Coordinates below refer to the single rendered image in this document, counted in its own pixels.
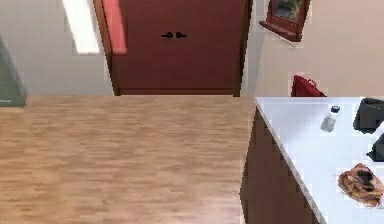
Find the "red-framed window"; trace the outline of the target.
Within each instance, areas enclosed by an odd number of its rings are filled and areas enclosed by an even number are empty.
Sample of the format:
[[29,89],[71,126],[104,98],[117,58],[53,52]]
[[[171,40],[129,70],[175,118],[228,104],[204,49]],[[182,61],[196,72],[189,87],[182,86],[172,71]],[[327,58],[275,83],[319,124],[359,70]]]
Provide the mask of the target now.
[[266,19],[259,24],[290,42],[300,42],[311,0],[269,0]]

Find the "black pot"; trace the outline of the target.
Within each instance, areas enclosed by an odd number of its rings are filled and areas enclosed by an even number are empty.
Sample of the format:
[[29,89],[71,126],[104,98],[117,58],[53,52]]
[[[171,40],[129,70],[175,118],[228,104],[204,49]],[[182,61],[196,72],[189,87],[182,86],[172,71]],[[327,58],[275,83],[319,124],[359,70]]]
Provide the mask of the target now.
[[363,98],[356,112],[353,127],[363,134],[373,134],[383,121],[384,100]]

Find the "red bag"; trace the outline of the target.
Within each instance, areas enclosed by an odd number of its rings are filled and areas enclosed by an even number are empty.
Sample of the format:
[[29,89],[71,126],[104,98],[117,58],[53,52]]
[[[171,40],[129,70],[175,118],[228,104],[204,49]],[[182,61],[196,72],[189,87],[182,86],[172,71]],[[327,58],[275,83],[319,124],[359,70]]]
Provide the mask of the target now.
[[317,88],[312,79],[306,79],[300,75],[293,77],[292,97],[325,97],[325,94]]

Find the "brown round food item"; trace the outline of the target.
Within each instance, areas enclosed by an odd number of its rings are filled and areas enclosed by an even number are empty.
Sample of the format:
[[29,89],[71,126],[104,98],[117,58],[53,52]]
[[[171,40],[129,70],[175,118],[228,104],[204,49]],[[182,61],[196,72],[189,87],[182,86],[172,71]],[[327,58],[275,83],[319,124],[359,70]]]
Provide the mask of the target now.
[[364,164],[339,175],[338,186],[351,199],[367,207],[378,207],[384,196],[384,183]]

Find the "clear bottle with black cap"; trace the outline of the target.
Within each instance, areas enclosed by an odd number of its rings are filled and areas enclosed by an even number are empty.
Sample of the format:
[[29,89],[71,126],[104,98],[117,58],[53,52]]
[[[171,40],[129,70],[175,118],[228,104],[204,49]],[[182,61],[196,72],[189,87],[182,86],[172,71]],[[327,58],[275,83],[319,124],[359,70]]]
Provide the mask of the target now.
[[324,118],[320,126],[323,131],[332,132],[334,130],[339,111],[340,107],[338,105],[333,105],[330,108],[329,114]]

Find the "black angular object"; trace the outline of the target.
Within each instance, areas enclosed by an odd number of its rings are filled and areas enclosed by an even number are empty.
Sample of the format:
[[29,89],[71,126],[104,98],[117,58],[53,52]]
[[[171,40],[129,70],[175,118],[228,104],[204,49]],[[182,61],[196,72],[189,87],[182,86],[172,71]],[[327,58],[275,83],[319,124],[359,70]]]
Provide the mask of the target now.
[[373,144],[367,156],[374,162],[384,162],[384,134],[382,134]]

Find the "grey-green cabinet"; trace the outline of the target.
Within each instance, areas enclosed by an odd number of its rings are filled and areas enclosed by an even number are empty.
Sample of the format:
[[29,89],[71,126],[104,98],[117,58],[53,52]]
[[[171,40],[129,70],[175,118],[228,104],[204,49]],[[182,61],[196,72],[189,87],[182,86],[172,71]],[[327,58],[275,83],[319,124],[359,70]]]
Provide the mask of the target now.
[[25,107],[27,91],[0,37],[0,107]]

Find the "white-topped brown counter cabinet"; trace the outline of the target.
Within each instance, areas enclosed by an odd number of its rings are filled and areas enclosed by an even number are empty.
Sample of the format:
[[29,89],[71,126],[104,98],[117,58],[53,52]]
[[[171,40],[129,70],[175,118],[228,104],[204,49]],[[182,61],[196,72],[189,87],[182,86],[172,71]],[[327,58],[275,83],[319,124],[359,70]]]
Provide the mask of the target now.
[[[379,135],[353,128],[359,97],[257,97],[241,187],[246,224],[384,224],[384,204],[367,207],[338,177],[362,163],[384,182],[384,162],[367,153]],[[320,126],[333,105],[332,132]]]

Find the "red-brown room door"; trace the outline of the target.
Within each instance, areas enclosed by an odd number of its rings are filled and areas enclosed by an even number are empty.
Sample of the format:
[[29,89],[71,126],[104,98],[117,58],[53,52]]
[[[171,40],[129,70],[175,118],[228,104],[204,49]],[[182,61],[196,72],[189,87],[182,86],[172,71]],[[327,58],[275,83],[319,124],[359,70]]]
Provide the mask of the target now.
[[116,96],[240,94],[252,0],[92,1]]

